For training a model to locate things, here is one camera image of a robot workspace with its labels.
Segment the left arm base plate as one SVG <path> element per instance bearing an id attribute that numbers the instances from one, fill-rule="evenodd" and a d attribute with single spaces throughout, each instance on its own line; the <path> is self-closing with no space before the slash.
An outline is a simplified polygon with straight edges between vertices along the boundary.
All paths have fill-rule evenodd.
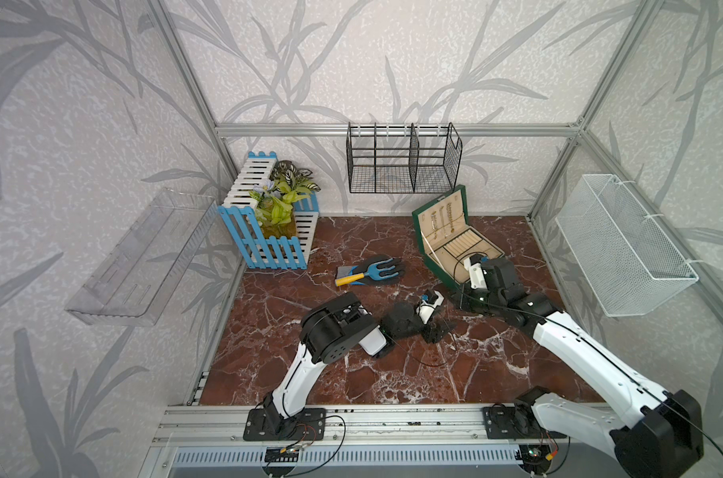
<path id="1" fill-rule="evenodd" d="M 326 416 L 325 408 L 305 408 L 290 418 L 265 408 L 253 408 L 248 412 L 243 439 L 247 442 L 321 441 Z"/>

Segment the green jewelry box beige lining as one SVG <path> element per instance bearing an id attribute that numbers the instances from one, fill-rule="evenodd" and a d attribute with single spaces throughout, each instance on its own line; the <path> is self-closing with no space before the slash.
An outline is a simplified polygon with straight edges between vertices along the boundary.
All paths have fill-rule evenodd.
<path id="1" fill-rule="evenodd" d="M 413 211 L 415 242 L 426 267 L 449 289 L 470 283 L 463 263 L 470 256 L 496 259 L 504 251 L 469 224 L 464 185 Z"/>

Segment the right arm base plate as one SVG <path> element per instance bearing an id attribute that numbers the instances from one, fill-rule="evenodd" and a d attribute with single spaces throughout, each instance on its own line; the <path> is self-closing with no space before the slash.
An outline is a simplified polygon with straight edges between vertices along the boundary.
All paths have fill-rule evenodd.
<path id="1" fill-rule="evenodd" d="M 492 404 L 481 409 L 488 439 L 537 439 L 545 436 L 532 410 L 526 406 Z"/>

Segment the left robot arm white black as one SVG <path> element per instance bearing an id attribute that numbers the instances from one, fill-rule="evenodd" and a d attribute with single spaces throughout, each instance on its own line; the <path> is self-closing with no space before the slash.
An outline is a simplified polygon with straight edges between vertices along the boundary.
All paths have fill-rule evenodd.
<path id="1" fill-rule="evenodd" d="M 312 310 L 301 322 L 299 346 L 285 378 L 263 400 L 266 422 L 280 430 L 295 421 L 325 367 L 357 346 L 379 359 L 399 340 L 420 336 L 427 344 L 440 342 L 455 328 L 437 318 L 443 303 L 441 293 L 428 290 L 417 305 L 397 302 L 378 320 L 349 292 Z"/>

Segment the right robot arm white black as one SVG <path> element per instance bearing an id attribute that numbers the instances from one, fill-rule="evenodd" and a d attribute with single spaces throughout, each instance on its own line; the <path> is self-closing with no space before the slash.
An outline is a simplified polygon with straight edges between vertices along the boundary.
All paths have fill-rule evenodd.
<path id="1" fill-rule="evenodd" d="M 505 257 L 472 254 L 457 263 L 468 279 L 459 306 L 499 316 L 567 364 L 603 398 L 609 414 L 537 390 L 523 402 L 537 424 L 613 458 L 630 477 L 680 477 L 704 456 L 699 402 L 668 392 L 593 339 L 542 292 L 530 293 Z"/>

